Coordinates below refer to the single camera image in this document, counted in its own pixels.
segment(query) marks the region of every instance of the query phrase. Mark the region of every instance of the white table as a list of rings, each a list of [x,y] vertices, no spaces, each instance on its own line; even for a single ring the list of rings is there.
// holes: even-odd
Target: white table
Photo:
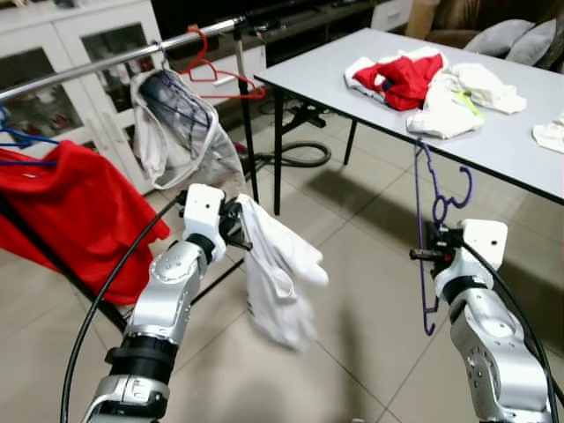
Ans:
[[[282,126],[284,93],[351,118],[347,153],[353,144],[357,122],[415,143],[419,136],[405,129],[405,118],[413,110],[397,112],[349,90],[343,72],[361,56],[377,61],[395,55],[398,50],[412,51],[425,45],[434,44],[363,29],[256,74],[256,79],[274,87],[276,214],[280,211],[282,135],[307,120]],[[434,46],[451,63],[482,63],[505,84],[516,86],[517,93],[527,100],[527,108],[514,115],[481,108],[486,121],[480,130],[446,141],[423,137],[431,150],[564,204],[564,156],[539,147],[531,135],[534,125],[549,123],[564,109],[564,76],[457,48]]]

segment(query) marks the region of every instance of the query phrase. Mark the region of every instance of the clothing rack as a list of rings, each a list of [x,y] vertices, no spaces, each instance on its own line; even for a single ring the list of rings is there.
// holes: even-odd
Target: clothing rack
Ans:
[[[224,33],[231,33],[234,37],[235,55],[237,57],[237,68],[239,75],[246,77],[245,70],[243,69],[243,49],[241,40],[241,26],[245,24],[245,18],[228,19],[219,22],[215,25],[206,26],[201,29],[204,35],[211,37]],[[111,68],[120,63],[125,63],[130,60],[138,59],[159,53],[162,50],[177,48],[195,41],[201,40],[198,33],[186,33],[178,35],[159,43],[153,43],[150,46],[130,50],[117,56],[110,57],[105,60],[78,66],[44,78],[38,78],[26,84],[16,85],[12,88],[0,92],[0,104],[5,101],[18,97],[19,95],[30,93],[33,91],[47,88],[52,85],[58,85],[75,78],[83,77],[97,71],[103,71]],[[253,197],[258,202],[258,184],[256,180],[256,163],[255,163],[255,150],[253,147],[252,129],[250,126],[250,108],[249,99],[245,98],[249,94],[247,83],[239,80],[239,92],[241,94],[241,109],[243,114],[243,125],[245,128],[245,137],[247,139],[247,149],[249,154],[249,167],[250,179],[253,190]],[[26,222],[18,212],[11,206],[7,199],[0,193],[0,215],[5,216],[60,272],[63,274],[89,301],[93,301],[96,295],[90,290],[85,282],[79,275],[54,251],[51,246],[42,237],[37,234],[33,227]],[[236,268],[242,264],[242,260],[235,263],[230,269],[225,271],[216,281],[211,285],[211,288],[216,286],[220,281],[232,273]],[[205,290],[198,295],[197,299],[200,300],[211,289]],[[100,304],[100,312],[120,331],[123,332],[126,326],[126,321],[120,311],[114,304],[103,301]]]

